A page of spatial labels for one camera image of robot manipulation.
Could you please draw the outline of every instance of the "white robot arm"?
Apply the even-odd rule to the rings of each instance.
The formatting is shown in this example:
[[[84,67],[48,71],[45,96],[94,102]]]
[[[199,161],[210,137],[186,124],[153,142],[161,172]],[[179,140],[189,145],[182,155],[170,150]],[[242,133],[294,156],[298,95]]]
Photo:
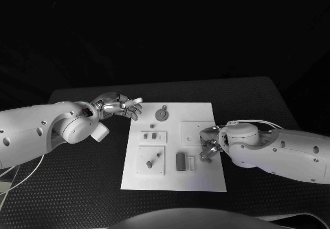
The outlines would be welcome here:
[[[249,123],[229,122],[200,131],[200,160],[226,152],[235,165],[258,167],[293,180],[330,184],[330,138],[303,131],[259,131]]]
[[[122,115],[137,120],[141,98],[111,92],[91,103],[58,102],[0,112],[0,169],[49,153],[62,143],[75,144],[89,135],[101,142],[110,130],[99,120]]]

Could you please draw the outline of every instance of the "bolt hole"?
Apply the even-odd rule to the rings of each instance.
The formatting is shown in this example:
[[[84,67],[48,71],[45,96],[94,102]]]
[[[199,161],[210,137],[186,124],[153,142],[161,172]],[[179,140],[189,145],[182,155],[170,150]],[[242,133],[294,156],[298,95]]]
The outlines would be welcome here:
[[[318,147],[317,147],[317,146],[314,146],[314,148],[313,148],[313,152],[314,152],[314,154],[318,154],[320,149],[318,149]]]
[[[4,144],[6,146],[10,145],[10,138],[9,138],[9,137],[6,137],[6,138],[3,139],[3,144]]]
[[[39,127],[36,128],[36,133],[37,133],[39,136],[43,135],[43,130],[42,130],[42,128],[39,128]]]

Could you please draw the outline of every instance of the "robotic hand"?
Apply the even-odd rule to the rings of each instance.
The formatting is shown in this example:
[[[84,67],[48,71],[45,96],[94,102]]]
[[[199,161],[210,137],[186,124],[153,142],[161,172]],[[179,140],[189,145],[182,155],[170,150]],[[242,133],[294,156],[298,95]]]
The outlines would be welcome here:
[[[61,144],[75,144],[89,135],[101,142],[110,130],[99,120],[115,115],[137,120],[141,98],[110,92],[91,103],[58,102],[0,112],[0,169],[16,166]]]
[[[293,180],[330,184],[330,137],[277,128],[259,131],[239,121],[206,128],[199,134],[202,161],[210,163],[210,157],[225,151],[242,168],[258,167]]]

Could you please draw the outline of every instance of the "white cable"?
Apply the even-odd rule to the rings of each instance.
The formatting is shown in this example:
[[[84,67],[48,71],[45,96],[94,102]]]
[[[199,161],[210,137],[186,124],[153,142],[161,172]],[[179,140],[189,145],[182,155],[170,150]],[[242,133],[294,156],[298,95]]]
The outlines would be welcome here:
[[[6,170],[6,172],[0,175],[0,177],[14,168],[14,166]]]
[[[251,123],[265,123],[265,124],[268,124],[271,127],[274,127],[274,128],[281,128],[281,129],[284,129],[281,126],[278,126],[275,123],[271,123],[271,122],[268,122],[268,121],[264,121],[264,120],[255,120],[255,119],[251,119],[251,120],[236,120],[236,121],[233,121],[233,122],[251,122]]]
[[[45,157],[45,155],[42,156],[42,159],[39,161],[39,164],[37,164],[35,170],[32,171],[30,175],[6,192],[3,192],[1,194],[7,193],[12,189],[14,189],[26,181],[26,179],[32,176],[33,172],[36,171],[36,169],[37,169],[37,167],[39,167],[39,165],[40,165],[40,163],[43,161],[43,157]]]

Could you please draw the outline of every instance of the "dark table surface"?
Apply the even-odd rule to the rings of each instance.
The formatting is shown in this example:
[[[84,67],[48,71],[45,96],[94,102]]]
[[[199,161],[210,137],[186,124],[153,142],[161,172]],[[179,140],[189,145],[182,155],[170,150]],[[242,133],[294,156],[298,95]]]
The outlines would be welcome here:
[[[56,90],[49,104],[92,101],[120,92],[144,102],[212,102],[215,122],[261,119],[285,129],[300,127],[268,77],[89,87]],[[22,186],[10,191],[0,213],[4,228],[104,228],[124,219],[166,208],[213,208],[249,216],[308,212],[330,223],[330,186],[294,181],[259,168],[241,168],[222,154],[226,193],[121,190],[130,133],[128,118],[102,121],[110,134],[98,143],[89,136],[62,144]],[[259,129],[269,127],[259,124]],[[29,175],[39,158],[20,166],[14,184]]]

